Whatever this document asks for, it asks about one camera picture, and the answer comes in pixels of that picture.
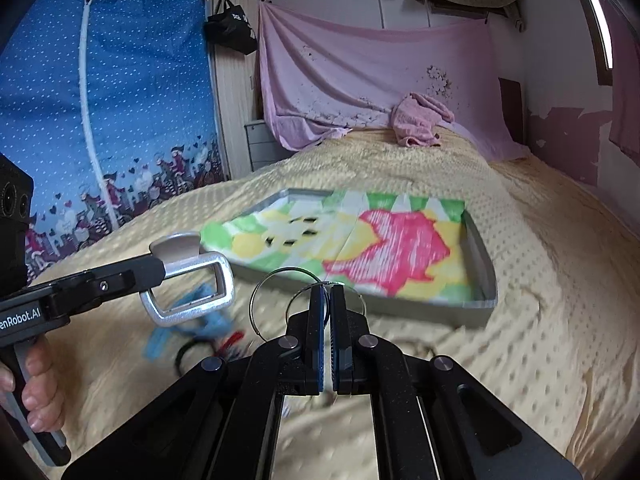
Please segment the person's left hand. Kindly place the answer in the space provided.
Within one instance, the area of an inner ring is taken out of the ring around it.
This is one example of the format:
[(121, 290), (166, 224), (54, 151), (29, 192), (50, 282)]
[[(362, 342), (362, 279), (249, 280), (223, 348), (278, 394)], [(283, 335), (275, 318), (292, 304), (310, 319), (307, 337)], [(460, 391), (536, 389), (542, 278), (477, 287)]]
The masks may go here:
[(29, 380), (22, 399), (28, 411), (29, 427), (36, 434), (61, 430), (65, 422), (65, 398), (45, 336), (40, 336), (28, 349), (25, 367)]

